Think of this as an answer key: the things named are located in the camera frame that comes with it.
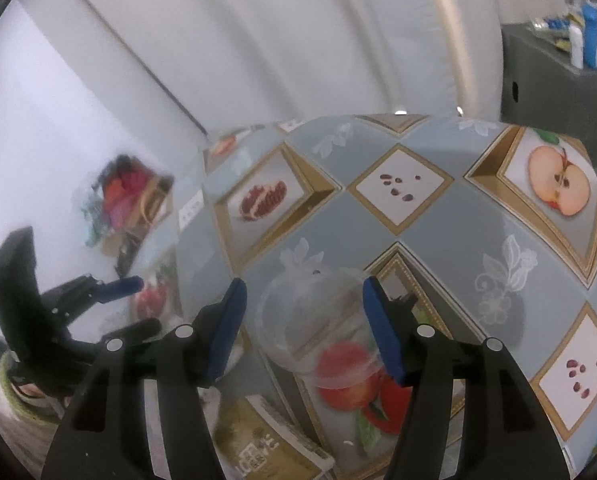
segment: red fruit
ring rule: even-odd
[[[325,350],[317,366],[318,377],[341,376],[354,368],[368,364],[370,355],[358,343],[341,341]],[[351,412],[367,406],[379,392],[381,373],[376,372],[359,384],[337,390],[319,388],[319,394],[328,406],[340,412]]]
[[[387,420],[378,416],[369,406],[363,408],[363,415],[384,433],[399,434],[411,397],[411,387],[402,388],[390,376],[383,375],[379,399]]]
[[[136,315],[139,320],[163,314],[167,290],[164,285],[148,285],[136,295]]]

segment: white curtain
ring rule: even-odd
[[[496,0],[436,0],[459,103],[467,117],[497,121],[503,87],[503,45]]]
[[[434,0],[87,0],[208,128],[455,114]]]

